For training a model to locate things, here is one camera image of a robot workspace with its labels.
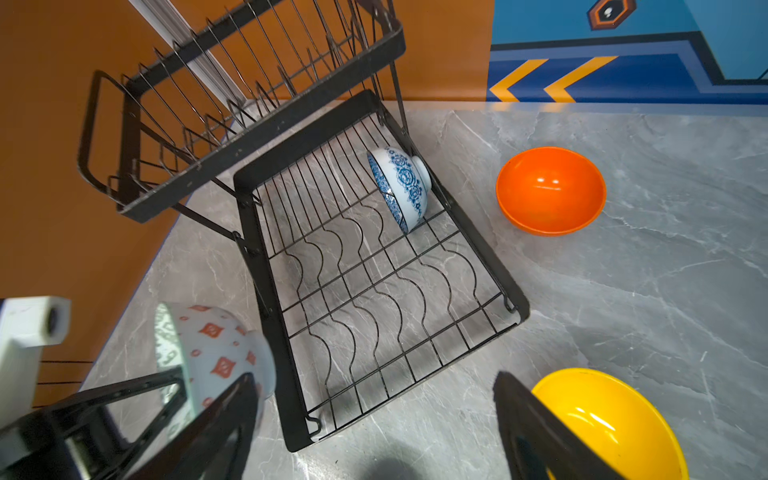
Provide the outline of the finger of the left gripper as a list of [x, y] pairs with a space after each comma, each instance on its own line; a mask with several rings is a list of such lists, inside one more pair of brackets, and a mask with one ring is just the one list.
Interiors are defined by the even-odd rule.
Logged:
[[[171, 394], [133, 441], [108, 406], [150, 392]], [[85, 390], [1, 429], [3, 479], [122, 479], [187, 400], [180, 367]]]

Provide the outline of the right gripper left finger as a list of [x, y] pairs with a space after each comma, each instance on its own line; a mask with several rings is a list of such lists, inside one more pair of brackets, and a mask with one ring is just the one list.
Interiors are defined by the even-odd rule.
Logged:
[[254, 377], [241, 375], [133, 479], [240, 479], [259, 409]]

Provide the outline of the blue floral white bowl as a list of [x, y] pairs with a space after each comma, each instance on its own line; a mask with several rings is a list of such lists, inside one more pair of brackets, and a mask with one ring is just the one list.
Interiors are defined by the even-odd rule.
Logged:
[[432, 180], [423, 160], [395, 147], [367, 152], [374, 181], [395, 222], [407, 235], [428, 209]]

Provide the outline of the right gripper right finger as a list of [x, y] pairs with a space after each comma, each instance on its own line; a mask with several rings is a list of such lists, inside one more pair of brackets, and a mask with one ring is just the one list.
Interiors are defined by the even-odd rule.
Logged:
[[619, 479], [514, 375], [493, 385], [498, 429], [514, 479]]

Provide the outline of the green patterned white bowl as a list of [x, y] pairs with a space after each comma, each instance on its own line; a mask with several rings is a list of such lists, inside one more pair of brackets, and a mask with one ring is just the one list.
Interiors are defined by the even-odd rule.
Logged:
[[250, 373], [257, 391], [256, 424], [276, 388], [276, 368], [266, 338], [219, 307], [162, 302], [154, 320], [157, 370], [179, 367], [187, 400], [167, 430], [170, 440], [209, 407], [232, 382]]

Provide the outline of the yellow plastic bowl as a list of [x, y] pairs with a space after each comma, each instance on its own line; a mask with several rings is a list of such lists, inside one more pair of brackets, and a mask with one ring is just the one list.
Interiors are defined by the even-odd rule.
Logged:
[[555, 371], [532, 389], [571, 432], [625, 479], [688, 479], [675, 433], [642, 394], [594, 369]]

